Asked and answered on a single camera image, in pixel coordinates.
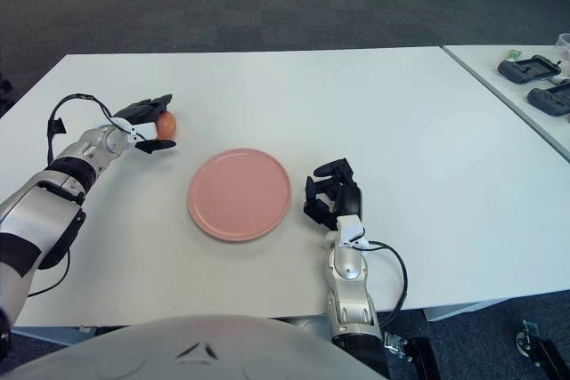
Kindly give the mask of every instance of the black controller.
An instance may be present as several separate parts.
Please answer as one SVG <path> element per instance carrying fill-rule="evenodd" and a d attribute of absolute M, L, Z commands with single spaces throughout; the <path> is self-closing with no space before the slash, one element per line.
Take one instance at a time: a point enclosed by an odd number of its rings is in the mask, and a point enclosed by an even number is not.
<path fill-rule="evenodd" d="M 551 116 L 570 113 L 570 83 L 550 89 L 533 89 L 528 93 L 528 102 Z"/>
<path fill-rule="evenodd" d="M 541 55 L 534 55 L 530 60 L 503 61 L 499 64 L 497 71 L 511 82 L 527 84 L 534 80 L 543 80 L 559 75 L 562 70 L 558 64 L 554 64 Z"/>

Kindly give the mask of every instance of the gray carpet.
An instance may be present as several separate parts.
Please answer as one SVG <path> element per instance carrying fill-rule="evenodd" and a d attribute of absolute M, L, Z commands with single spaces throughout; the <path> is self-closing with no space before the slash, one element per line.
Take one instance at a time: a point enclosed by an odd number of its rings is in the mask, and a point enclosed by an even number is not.
<path fill-rule="evenodd" d="M 570 28 L 570 0 L 0 0 L 0 7 L 0 69 L 14 100 L 67 53 L 553 44 Z M 444 379 L 543 379 L 515 349 L 517 324 L 539 322 L 568 360 L 569 311 L 565 292 L 437 323 L 407 311 L 390 330 L 428 336 Z M 18 338 L 0 373 L 58 348 Z M 393 361 L 391 372 L 414 378 L 405 362 Z"/>

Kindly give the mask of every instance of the round plate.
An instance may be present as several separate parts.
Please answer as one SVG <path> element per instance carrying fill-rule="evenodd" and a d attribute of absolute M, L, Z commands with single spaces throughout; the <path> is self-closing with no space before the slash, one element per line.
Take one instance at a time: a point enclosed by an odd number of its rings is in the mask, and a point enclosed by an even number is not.
<path fill-rule="evenodd" d="M 229 241 L 258 238 L 283 219 L 291 183 L 273 156 L 255 149 L 225 151 L 194 175 L 188 209 L 208 234 Z"/>

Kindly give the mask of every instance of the white cup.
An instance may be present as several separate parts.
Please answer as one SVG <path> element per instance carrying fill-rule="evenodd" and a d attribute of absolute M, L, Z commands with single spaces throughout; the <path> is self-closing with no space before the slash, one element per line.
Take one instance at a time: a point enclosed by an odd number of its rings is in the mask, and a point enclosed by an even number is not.
<path fill-rule="evenodd" d="M 563 60 L 570 61 L 570 33 L 563 33 L 558 36 L 556 50 L 560 53 Z"/>

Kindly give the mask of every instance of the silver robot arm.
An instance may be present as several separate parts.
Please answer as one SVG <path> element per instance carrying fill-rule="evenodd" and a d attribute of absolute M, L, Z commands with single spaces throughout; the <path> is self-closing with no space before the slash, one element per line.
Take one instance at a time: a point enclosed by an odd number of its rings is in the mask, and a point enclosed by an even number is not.
<path fill-rule="evenodd" d="M 66 98 L 96 101 L 83 94 L 70 97 Z M 68 253 L 86 219 L 81 208 L 86 194 L 110 162 L 129 147 L 152 153 L 175 145 L 173 141 L 154 140 L 155 121 L 171 97 L 132 104 L 113 118 L 106 114 L 113 125 L 84 132 L 0 205 L 0 359 L 9 346 L 10 330 L 28 297 L 36 270 L 53 267 Z M 57 122 L 53 114 L 50 120 Z M 65 132 L 58 121 L 57 132 Z M 53 136 L 49 129 L 48 139 Z"/>
<path fill-rule="evenodd" d="M 326 239 L 329 256 L 325 264 L 325 277 L 329 289 L 327 306 L 332 342 L 387 376 L 381 328 L 400 311 L 405 299 L 407 273 L 403 261 L 397 255 L 403 268 L 404 290 L 392 314 L 380 324 L 366 289 L 368 265 L 362 251 L 393 251 L 393 248 L 377 241 L 370 242 L 376 246 L 371 248 L 364 237 L 362 193 L 353 180 L 353 170 L 346 159 L 320 166 L 313 174 L 315 177 L 328 177 L 318 182 L 307 177 L 304 211 L 331 230 Z M 317 197 L 320 194 L 325 194 L 332 202 L 331 210 L 327 203 Z"/>

